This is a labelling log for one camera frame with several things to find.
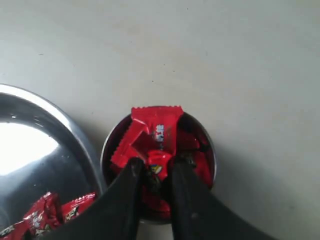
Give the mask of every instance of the red wrapped candy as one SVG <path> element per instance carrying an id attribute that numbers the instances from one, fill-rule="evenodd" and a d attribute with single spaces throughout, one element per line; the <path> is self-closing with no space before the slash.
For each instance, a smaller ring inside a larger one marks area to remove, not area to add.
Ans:
<path id="1" fill-rule="evenodd" d="M 42 236 L 62 224 L 59 199 L 56 193 L 42 196 L 24 215 L 23 220 L 32 236 Z"/>
<path id="2" fill-rule="evenodd" d="M 66 223 L 84 212 L 94 202 L 95 197 L 93 192 L 62 205 L 63 222 Z"/>

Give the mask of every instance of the shiny metal surface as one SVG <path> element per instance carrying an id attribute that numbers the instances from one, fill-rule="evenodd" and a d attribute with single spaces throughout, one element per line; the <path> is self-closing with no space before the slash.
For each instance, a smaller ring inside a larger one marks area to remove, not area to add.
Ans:
<path id="1" fill-rule="evenodd" d="M 0 230 L 20 221 L 46 192 L 65 203 L 103 193 L 99 160 L 60 109 L 26 90 L 0 84 Z"/>

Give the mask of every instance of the white table surface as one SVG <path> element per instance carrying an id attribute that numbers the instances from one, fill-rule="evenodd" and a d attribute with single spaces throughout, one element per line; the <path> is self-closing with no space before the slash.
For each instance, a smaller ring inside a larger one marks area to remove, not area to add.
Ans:
<path id="1" fill-rule="evenodd" d="M 217 150 L 214 194 L 283 240 L 320 239 L 318 0 L 0 2 L 0 82 L 100 151 L 132 106 L 182 105 Z M 139 240 L 170 240 L 141 225 Z"/>

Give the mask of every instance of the large metal bowl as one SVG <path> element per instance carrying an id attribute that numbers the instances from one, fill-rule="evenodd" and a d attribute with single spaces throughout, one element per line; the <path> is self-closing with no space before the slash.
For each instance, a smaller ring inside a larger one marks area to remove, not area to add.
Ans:
<path id="1" fill-rule="evenodd" d="M 110 169 L 111 158 L 131 123 L 132 119 L 131 115 L 129 114 L 111 130 L 111 132 L 105 139 L 101 152 L 100 164 L 107 185 L 110 185 L 116 178 L 115 173 Z M 208 132 L 195 117 L 186 112 L 180 117 L 178 121 L 178 127 L 184 129 L 187 132 L 192 131 L 196 133 L 198 137 L 205 140 L 209 144 L 209 150 L 206 152 L 206 158 L 211 171 L 212 182 L 214 183 L 217 172 L 217 160 L 215 147 Z M 168 217 L 167 215 L 155 212 L 145 206 L 142 207 L 140 219 L 142 223 L 151 224 L 168 224 L 171 222 L 170 217 Z"/>
<path id="2" fill-rule="evenodd" d="M 59 108 L 0 84 L 0 230 L 46 192 L 61 203 L 106 189 L 94 148 Z"/>

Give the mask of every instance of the candy wrapper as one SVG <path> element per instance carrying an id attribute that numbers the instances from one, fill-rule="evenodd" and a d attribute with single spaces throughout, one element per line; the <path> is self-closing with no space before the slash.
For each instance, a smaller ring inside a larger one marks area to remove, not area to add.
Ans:
<path id="1" fill-rule="evenodd" d="M 0 231 L 1 240 L 22 240 L 28 232 L 28 226 L 25 221 L 13 224 Z"/>
<path id="2" fill-rule="evenodd" d="M 58 195 L 48 192 L 24 215 L 23 220 L 32 236 L 42 236 L 62 224 Z"/>
<path id="3" fill-rule="evenodd" d="M 96 194 L 93 192 L 62 205 L 63 222 L 66 223 L 85 211 L 94 202 L 95 197 Z"/>

